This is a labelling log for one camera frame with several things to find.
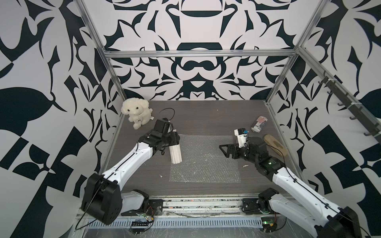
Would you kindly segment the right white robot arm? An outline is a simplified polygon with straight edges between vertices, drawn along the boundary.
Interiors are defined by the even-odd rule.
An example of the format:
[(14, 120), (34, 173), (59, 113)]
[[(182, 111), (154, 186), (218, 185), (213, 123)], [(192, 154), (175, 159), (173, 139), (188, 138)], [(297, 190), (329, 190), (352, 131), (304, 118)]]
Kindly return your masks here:
[(324, 198), (298, 178), (285, 163), (269, 155), (267, 144), (259, 137), (237, 136), (235, 144), (220, 145), (224, 156), (243, 159), (255, 165), (256, 170), (288, 192), (299, 204), (291, 202), (280, 192), (268, 188), (256, 202), (244, 202), (245, 214), (281, 214), (314, 238), (360, 238), (361, 226), (357, 213), (349, 207), (341, 208)]

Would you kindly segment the clear bubble wrap sheet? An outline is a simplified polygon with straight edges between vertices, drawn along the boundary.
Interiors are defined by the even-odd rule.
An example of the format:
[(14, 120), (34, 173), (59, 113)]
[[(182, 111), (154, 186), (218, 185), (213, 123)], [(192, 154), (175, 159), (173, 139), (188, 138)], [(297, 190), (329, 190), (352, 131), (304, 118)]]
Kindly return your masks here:
[(226, 158), (219, 146), (232, 136), (180, 135), (182, 162), (172, 164), (170, 182), (240, 183), (238, 162)]

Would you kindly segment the white ribbed vase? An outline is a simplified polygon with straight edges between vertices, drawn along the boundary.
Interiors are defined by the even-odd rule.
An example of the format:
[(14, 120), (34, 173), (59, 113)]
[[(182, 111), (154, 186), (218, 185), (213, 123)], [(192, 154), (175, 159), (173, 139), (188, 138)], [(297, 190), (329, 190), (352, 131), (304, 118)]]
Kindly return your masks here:
[(170, 151), (172, 164), (179, 164), (182, 162), (181, 146), (179, 144), (169, 146), (169, 151)]

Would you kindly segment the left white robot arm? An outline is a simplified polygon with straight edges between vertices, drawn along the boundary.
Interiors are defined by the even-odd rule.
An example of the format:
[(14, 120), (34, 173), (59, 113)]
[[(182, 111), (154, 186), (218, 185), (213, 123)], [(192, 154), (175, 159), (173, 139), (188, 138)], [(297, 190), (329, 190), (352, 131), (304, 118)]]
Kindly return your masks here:
[(131, 176), (157, 151), (167, 147), (179, 149), (180, 136), (176, 131), (161, 134), (151, 131), (141, 136), (134, 148), (116, 165), (102, 174), (94, 173), (87, 180), (81, 210), (105, 225), (110, 225), (121, 213), (144, 213), (149, 196), (133, 190), (122, 194)]

